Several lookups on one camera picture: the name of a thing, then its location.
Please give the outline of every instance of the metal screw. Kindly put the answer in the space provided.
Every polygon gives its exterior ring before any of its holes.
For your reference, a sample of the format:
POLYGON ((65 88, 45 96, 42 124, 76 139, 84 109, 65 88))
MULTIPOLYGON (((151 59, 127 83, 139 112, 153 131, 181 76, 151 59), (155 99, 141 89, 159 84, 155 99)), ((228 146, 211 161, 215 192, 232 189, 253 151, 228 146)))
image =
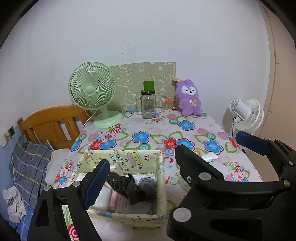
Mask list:
POLYGON ((191 184, 191 182, 192 182, 192 180, 191 180, 191 177, 187 177, 187 182, 189 183, 189 184, 191 184))
POLYGON ((173 218, 180 222, 184 223, 191 219, 191 211, 185 207, 179 207, 173 212, 173 218))
POLYGON ((80 181, 75 181, 75 182, 73 182, 73 184, 72 184, 74 187, 78 187, 79 185, 80 185, 80 181))
POLYGON ((49 191, 50 188, 51 188, 51 186, 50 185, 47 185, 47 186, 44 187, 44 191, 49 191))
POLYGON ((200 179, 201 180, 204 180, 204 181, 208 181, 211 179, 211 175, 207 172, 202 172, 200 175, 199 175, 200 179))
POLYGON ((288 187, 290 187, 291 184, 290 184, 289 181, 285 180, 285 181, 284 181, 284 185, 288 188, 288 187))

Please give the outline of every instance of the pink fabric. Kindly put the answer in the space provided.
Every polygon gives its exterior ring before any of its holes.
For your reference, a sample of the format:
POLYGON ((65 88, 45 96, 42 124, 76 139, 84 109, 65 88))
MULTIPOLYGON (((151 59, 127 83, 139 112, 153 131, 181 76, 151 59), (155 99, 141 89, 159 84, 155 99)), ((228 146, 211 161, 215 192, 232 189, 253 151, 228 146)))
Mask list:
POLYGON ((114 211, 116 208, 116 203, 117 203, 117 192, 112 190, 112 194, 111 194, 111 200, 110 200, 110 204, 109 204, 109 209, 114 211))

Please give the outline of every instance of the black clamp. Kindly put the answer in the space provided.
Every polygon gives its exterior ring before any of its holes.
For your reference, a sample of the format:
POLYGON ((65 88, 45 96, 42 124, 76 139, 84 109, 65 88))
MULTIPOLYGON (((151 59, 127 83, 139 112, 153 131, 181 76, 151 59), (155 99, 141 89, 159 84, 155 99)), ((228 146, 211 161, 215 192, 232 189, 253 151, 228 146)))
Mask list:
POLYGON ((30 228, 29 241, 71 241, 61 205, 68 205, 70 215, 80 240, 102 241, 95 230, 87 209, 94 205, 110 172, 106 159, 69 187, 53 189, 46 186, 38 198, 30 228))
POLYGON ((228 182, 187 147, 175 157, 191 186, 169 216, 167 235, 177 241, 295 240, 296 152, 281 141, 240 131, 238 144, 267 156, 279 181, 228 182))

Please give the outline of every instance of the yellow bow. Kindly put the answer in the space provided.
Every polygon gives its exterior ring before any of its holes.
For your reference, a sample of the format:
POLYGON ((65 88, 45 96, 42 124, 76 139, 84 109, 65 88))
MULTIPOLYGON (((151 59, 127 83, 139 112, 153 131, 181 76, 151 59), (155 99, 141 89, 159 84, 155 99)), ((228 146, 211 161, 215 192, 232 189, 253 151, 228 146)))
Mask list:
POLYGON ((196 105, 196 100, 190 100, 189 103, 192 103, 192 106, 196 105))

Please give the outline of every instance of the fan base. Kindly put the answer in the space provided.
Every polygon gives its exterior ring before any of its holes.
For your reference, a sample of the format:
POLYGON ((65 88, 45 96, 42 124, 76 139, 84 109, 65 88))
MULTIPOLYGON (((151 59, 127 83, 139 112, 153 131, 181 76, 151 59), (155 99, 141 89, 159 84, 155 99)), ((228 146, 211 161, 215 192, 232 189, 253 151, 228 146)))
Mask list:
POLYGON ((108 128, 117 125, 123 120, 123 114, 119 111, 108 111, 108 115, 109 117, 107 119, 103 119, 102 114, 95 118, 94 127, 99 129, 108 128))

